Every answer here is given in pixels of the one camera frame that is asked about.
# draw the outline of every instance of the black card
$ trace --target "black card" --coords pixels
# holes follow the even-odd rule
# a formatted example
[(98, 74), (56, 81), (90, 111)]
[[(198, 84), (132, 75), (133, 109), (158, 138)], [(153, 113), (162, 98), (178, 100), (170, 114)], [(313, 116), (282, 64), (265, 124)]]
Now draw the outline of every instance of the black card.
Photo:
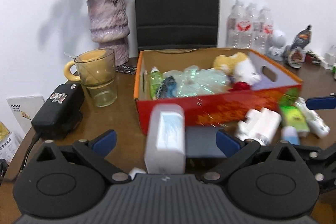
[(116, 71), (121, 73), (127, 73), (129, 75), (134, 75), (137, 71), (137, 67), (133, 65), (121, 65), (117, 67)]

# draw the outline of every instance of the yellow handle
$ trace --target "yellow handle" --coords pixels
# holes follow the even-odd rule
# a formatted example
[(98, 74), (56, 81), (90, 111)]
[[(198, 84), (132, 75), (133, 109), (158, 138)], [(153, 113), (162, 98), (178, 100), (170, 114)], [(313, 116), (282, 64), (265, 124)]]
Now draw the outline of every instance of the yellow handle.
[(70, 81), (73, 81), (73, 82), (77, 82), (77, 81), (80, 81), (80, 77), (79, 76), (75, 76), (71, 73), (70, 71), (70, 68), (75, 64), (75, 62), (72, 60), (70, 62), (68, 62), (65, 66), (64, 66), (64, 70), (63, 70), (63, 73), (64, 73), (64, 76), (70, 80)]

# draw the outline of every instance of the small red box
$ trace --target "small red box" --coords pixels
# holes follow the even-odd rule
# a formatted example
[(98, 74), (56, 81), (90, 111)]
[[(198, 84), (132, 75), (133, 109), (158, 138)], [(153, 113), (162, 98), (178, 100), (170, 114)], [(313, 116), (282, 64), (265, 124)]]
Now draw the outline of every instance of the small red box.
[[(244, 52), (249, 56), (262, 80), (252, 90), (234, 91), (215, 95), (151, 100), (149, 95), (149, 72), (157, 67), (164, 73), (169, 70), (183, 71), (191, 65), (200, 69), (212, 68), (214, 59), (221, 54), (231, 56)], [(134, 87), (141, 129), (147, 135), (151, 112), (156, 104), (172, 103), (184, 110), (185, 125), (214, 125), (239, 121), (249, 109), (265, 107), (277, 110), (279, 99), (290, 89), (301, 90), (303, 81), (285, 67), (250, 49), (203, 48), (196, 50), (164, 50), (140, 52)]]

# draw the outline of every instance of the textured ceramic vase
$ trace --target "textured ceramic vase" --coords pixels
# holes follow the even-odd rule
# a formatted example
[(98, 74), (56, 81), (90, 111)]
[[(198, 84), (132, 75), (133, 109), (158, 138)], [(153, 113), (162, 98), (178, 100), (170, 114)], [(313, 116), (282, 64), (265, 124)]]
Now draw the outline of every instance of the textured ceramic vase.
[(99, 48), (115, 51), (115, 65), (128, 61), (128, 44), (124, 39), (129, 35), (125, 0), (88, 0), (91, 39)]

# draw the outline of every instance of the green bottle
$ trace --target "green bottle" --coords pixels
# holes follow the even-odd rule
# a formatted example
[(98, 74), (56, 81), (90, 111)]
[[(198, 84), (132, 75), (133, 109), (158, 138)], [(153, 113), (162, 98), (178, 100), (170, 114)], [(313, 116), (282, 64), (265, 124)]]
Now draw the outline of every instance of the green bottle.
[(162, 73), (159, 72), (157, 67), (153, 67), (150, 74), (150, 85), (149, 85), (149, 90), (152, 99), (155, 99), (156, 91), (161, 85), (162, 81), (163, 81)]

